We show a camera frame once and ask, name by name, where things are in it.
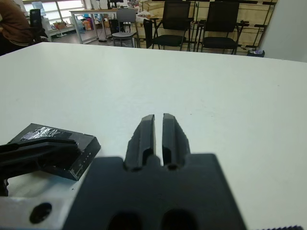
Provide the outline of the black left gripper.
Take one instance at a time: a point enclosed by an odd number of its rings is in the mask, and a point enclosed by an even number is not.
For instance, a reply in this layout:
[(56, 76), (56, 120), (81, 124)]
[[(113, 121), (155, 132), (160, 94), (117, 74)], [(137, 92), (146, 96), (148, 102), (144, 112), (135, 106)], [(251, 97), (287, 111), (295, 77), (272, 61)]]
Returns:
[(0, 196), (8, 196), (8, 179), (39, 168), (75, 160), (80, 151), (71, 139), (30, 139), (0, 146)]

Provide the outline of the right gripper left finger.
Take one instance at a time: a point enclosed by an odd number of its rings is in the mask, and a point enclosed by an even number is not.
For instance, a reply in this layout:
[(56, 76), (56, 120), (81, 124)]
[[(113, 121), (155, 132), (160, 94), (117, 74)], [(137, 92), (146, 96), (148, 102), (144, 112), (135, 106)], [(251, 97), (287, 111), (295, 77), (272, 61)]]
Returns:
[(141, 170), (147, 159), (155, 155), (155, 117), (147, 115), (137, 125), (131, 139), (128, 142), (124, 165), (126, 170), (135, 172)]

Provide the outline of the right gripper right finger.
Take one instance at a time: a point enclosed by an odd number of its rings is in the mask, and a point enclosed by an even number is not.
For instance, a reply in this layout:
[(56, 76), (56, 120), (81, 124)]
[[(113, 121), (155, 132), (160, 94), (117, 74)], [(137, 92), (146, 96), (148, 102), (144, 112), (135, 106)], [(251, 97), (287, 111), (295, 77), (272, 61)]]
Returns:
[(177, 170), (185, 165), (185, 158), (191, 154), (189, 140), (175, 116), (164, 113), (162, 153), (164, 166)]

